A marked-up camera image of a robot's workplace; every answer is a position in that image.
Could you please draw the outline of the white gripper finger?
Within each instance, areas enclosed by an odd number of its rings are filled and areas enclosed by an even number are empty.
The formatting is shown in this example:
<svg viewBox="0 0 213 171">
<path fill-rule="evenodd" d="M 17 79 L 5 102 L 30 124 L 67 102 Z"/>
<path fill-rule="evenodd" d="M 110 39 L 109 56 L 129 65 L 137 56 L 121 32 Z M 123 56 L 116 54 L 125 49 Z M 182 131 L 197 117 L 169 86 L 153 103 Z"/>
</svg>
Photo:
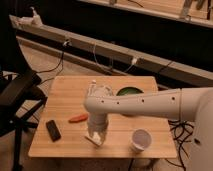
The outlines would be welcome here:
<svg viewBox="0 0 213 171">
<path fill-rule="evenodd" d="M 107 131 L 101 132 L 101 145 L 104 144 L 107 138 Z"/>
<path fill-rule="evenodd" d="M 94 137 L 94 131 L 89 131 L 89 130 L 88 130 L 88 136 L 89 136 L 90 138 L 93 138 L 93 137 Z"/>
</svg>

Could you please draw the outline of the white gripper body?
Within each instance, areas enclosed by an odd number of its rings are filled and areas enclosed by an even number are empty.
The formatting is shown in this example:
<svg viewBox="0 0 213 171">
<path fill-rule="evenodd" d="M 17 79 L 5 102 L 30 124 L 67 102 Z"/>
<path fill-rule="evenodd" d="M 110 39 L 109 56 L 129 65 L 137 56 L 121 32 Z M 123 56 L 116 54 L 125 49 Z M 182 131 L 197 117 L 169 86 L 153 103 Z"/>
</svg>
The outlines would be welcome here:
<svg viewBox="0 0 213 171">
<path fill-rule="evenodd" d="M 108 127 L 107 115 L 90 115 L 87 121 L 89 132 L 104 132 Z"/>
</svg>

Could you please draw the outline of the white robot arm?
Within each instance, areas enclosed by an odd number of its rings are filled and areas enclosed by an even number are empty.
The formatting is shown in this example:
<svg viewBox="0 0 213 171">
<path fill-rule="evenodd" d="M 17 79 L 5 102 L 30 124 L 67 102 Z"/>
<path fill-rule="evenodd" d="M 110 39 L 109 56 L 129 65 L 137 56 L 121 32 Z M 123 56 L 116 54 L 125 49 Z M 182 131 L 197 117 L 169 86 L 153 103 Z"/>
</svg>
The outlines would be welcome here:
<svg viewBox="0 0 213 171">
<path fill-rule="evenodd" d="M 115 96 L 104 85 L 91 84 L 84 107 L 90 138 L 105 141 L 110 113 L 177 119 L 195 123 L 187 171 L 213 171 L 213 87 L 170 89 Z"/>
</svg>

